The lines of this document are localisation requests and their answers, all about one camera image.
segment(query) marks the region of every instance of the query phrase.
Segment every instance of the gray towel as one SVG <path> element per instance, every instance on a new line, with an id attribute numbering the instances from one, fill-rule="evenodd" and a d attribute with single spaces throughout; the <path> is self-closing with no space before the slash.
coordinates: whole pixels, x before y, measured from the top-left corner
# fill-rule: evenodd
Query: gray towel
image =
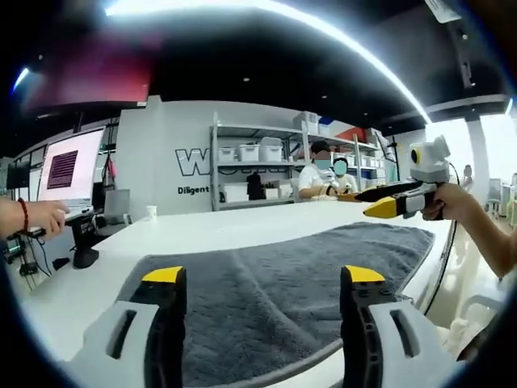
<path id="1" fill-rule="evenodd" d="M 371 268 L 393 291 L 427 256 L 425 230 L 356 223 L 259 247 L 140 262 L 121 290 L 147 272 L 187 269 L 185 386 L 229 384 L 304 360 L 339 339 L 339 273 Z"/>

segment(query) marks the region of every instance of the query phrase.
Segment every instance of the white cup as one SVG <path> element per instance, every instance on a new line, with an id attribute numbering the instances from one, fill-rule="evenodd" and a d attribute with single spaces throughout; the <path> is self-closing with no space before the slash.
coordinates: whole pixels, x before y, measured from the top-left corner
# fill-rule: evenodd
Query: white cup
<path id="1" fill-rule="evenodd" d="M 147 218 L 150 221 L 156 221 L 157 209 L 158 209 L 158 207 L 156 205 L 147 206 Z"/>

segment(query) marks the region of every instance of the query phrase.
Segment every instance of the white table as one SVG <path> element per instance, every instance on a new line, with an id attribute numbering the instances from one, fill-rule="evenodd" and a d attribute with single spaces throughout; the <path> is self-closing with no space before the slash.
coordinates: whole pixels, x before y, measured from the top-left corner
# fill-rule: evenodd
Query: white table
<path id="1" fill-rule="evenodd" d="M 379 222 L 363 215 L 367 207 L 368 204 L 309 202 L 141 220 L 95 246 L 99 259 L 90 268 L 63 267 L 32 292 L 23 307 L 50 355 L 67 361 L 81 348 L 84 331 L 114 302 L 129 273 L 144 256 L 252 247 L 358 221 Z M 398 217 L 381 221 L 435 234 L 427 259 L 404 288 L 405 295 L 417 300 L 437 267 L 451 223 L 424 221 L 419 215 L 408 220 Z M 327 382 L 330 386 L 343 377 L 343 362 L 340 350 L 303 376 L 274 386 L 326 386 Z"/>

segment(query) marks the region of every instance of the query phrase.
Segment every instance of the face mask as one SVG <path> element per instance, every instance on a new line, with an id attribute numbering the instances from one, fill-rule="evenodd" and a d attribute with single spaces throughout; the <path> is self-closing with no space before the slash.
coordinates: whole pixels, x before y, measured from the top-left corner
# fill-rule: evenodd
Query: face mask
<path id="1" fill-rule="evenodd" d="M 325 160 L 316 159 L 314 161 L 314 164 L 316 164 L 316 167 L 319 168 L 320 170 L 328 170 L 330 168 L 330 160 L 328 160 L 328 159 L 325 159 Z"/>
<path id="2" fill-rule="evenodd" d="M 345 175 L 347 173 L 347 164 L 343 160 L 334 163 L 334 172 L 336 175 Z"/>

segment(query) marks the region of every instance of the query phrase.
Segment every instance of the person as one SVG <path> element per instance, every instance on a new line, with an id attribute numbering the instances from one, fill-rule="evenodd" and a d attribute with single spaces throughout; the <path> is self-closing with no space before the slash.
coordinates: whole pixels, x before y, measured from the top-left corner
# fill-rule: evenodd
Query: person
<path id="1" fill-rule="evenodd" d="M 461 181 L 461 187 L 466 191 L 470 192 L 470 189 L 474 185 L 472 177 L 472 167 L 468 164 L 463 170 L 463 180 Z"/>
<path id="2" fill-rule="evenodd" d="M 59 235 L 65 228 L 65 214 L 69 209 L 60 201 L 42 200 L 25 202 L 27 207 L 27 228 L 39 226 L 45 229 L 44 239 Z M 23 205 L 6 197 L 0 197 L 0 238 L 7 238 L 23 230 L 25 212 Z"/>
<path id="3" fill-rule="evenodd" d="M 517 264 L 517 230 L 502 232 L 484 209 L 462 187 L 445 183 L 435 193 L 435 201 L 423 211 L 423 218 L 434 220 L 443 210 L 443 218 L 458 221 L 477 245 L 492 271 L 502 278 Z"/>
<path id="4" fill-rule="evenodd" d="M 311 147 L 312 163 L 305 166 L 298 180 L 298 193 L 302 200 L 318 196 L 337 196 L 339 185 L 330 169 L 330 147 L 326 141 L 315 141 Z"/>
<path id="5" fill-rule="evenodd" d="M 336 182 L 339 188 L 347 192 L 347 194 L 358 192 L 355 178 L 347 174 L 347 170 L 348 161 L 345 158 L 336 158 L 334 160 L 334 173 L 336 174 Z"/>

